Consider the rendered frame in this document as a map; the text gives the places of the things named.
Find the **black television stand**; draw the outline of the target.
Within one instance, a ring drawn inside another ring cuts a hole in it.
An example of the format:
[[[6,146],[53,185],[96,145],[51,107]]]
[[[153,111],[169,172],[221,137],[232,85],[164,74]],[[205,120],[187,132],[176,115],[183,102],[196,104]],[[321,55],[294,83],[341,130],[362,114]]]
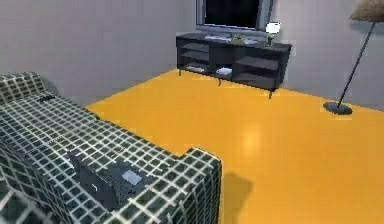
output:
[[[237,45],[231,38],[215,38],[204,33],[186,33],[176,37],[177,69],[214,77],[219,83],[231,81],[269,91],[272,96],[283,83],[291,44],[265,41]],[[231,68],[228,75],[216,70]]]

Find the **grey framed television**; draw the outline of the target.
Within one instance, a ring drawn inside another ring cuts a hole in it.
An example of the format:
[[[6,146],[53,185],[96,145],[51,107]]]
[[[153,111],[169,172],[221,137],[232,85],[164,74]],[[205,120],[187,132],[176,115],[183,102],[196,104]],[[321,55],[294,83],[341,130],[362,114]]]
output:
[[[197,30],[265,36],[275,0],[196,0]]]

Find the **dark green checked sofa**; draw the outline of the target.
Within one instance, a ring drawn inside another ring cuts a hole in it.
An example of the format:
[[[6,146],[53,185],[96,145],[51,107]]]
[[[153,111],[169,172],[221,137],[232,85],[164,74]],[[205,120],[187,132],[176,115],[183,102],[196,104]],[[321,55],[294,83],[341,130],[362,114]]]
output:
[[[69,152],[97,171],[124,160],[151,181],[108,211]],[[176,156],[49,91],[36,72],[0,74],[0,224],[218,224],[221,176],[216,156]]]

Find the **dark grey laptop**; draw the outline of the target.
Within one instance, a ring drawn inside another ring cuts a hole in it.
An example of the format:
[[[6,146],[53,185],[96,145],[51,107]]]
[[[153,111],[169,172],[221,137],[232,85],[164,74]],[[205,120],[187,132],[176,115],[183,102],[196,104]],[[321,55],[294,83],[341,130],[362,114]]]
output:
[[[68,156],[82,188],[108,211],[121,207],[151,181],[145,173],[121,159],[97,171],[83,156],[74,152],[69,152]]]

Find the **white flower in vase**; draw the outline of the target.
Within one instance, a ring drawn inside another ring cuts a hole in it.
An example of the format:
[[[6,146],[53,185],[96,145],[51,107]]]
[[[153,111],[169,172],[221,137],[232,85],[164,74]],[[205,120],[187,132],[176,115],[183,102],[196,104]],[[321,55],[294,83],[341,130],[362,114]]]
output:
[[[267,40],[266,44],[268,46],[273,45],[274,36],[280,31],[281,23],[280,22],[270,22],[266,25]]]

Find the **black floor lamp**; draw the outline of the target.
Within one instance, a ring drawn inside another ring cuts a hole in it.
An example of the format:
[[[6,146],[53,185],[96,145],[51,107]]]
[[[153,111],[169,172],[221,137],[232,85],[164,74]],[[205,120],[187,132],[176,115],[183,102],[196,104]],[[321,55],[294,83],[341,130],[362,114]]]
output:
[[[353,10],[349,19],[354,21],[369,22],[370,27],[339,100],[337,102],[328,101],[323,104],[323,108],[326,111],[336,115],[351,115],[353,113],[353,109],[350,106],[345,105],[343,100],[356,73],[357,67],[360,64],[361,58],[369,43],[376,24],[384,22],[384,0],[362,0],[362,2],[359,3]]]

